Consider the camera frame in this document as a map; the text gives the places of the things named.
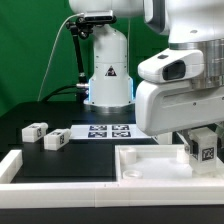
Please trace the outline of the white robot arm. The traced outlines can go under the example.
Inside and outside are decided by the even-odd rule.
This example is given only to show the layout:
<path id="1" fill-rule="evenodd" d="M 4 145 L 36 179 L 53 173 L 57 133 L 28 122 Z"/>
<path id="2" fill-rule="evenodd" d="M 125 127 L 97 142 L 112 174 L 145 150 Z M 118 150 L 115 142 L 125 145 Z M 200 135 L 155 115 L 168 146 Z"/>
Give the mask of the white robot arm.
<path id="1" fill-rule="evenodd" d="M 147 135 L 224 121 L 224 0 L 69 0 L 75 13 L 134 20 L 135 119 Z"/>

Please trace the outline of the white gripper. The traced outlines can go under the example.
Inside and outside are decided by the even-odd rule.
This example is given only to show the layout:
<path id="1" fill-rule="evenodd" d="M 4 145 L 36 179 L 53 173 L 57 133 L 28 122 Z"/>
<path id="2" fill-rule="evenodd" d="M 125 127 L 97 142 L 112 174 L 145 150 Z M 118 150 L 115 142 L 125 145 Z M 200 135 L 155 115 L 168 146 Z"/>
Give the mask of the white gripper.
<path id="1" fill-rule="evenodd" d="M 224 87 L 196 90 L 192 81 L 204 71 L 199 50 L 170 50 L 141 62 L 143 81 L 136 91 L 135 117 L 147 135 L 180 131 L 216 123 L 217 148 L 224 148 Z M 182 146 L 177 161 L 189 163 L 189 144 L 177 133 Z"/>

